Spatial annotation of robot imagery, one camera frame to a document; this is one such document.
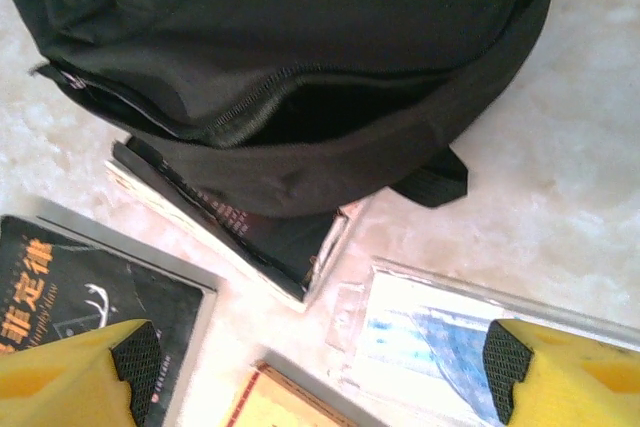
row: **black backpack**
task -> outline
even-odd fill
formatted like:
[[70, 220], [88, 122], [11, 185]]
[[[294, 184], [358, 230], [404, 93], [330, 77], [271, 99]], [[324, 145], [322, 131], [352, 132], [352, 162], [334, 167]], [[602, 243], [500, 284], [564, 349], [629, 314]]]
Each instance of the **black backpack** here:
[[71, 99], [249, 212], [392, 186], [463, 195], [448, 150], [533, 48], [550, 0], [14, 0]]

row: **marble surface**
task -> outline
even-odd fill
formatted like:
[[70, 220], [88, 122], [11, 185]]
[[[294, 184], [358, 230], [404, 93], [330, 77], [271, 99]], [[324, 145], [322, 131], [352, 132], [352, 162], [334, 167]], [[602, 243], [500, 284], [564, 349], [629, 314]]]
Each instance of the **marble surface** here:
[[[514, 83], [454, 145], [468, 198], [428, 211], [382, 192], [304, 316], [107, 180], [123, 132], [26, 74], [40, 57], [10, 0], [0, 59], [0, 212], [47, 197], [228, 279], [181, 425], [215, 425], [266, 350], [326, 380], [337, 286], [371, 255], [640, 328], [640, 0], [553, 0]], [[356, 400], [391, 425], [421, 425]]]

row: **black strap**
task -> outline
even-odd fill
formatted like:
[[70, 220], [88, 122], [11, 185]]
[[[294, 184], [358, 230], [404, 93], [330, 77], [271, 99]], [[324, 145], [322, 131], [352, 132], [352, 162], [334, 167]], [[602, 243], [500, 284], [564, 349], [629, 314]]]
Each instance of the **black strap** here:
[[391, 188], [425, 207], [435, 208], [467, 195], [469, 171], [447, 147]]

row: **black rubber pad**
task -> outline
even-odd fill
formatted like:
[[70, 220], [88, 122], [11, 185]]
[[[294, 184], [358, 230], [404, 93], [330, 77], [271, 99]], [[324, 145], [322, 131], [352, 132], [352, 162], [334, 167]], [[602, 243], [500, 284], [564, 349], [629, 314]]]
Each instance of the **black rubber pad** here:
[[533, 352], [496, 320], [491, 322], [482, 350], [493, 404], [500, 422], [507, 425], [513, 414], [513, 386], [523, 382]]
[[131, 386], [129, 408], [138, 427], [144, 426], [151, 396], [160, 374], [160, 343], [151, 322], [146, 322], [111, 349], [118, 378]]

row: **open zipper pocket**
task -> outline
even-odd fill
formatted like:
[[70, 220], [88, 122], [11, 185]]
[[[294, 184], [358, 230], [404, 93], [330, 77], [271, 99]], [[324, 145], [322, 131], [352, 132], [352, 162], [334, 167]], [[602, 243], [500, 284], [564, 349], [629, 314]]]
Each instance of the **open zipper pocket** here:
[[135, 90], [75, 67], [52, 62], [34, 72], [117, 125], [215, 148], [316, 143], [341, 137], [419, 102], [447, 78], [446, 72], [297, 66], [280, 70], [225, 113], [193, 126], [168, 117]]

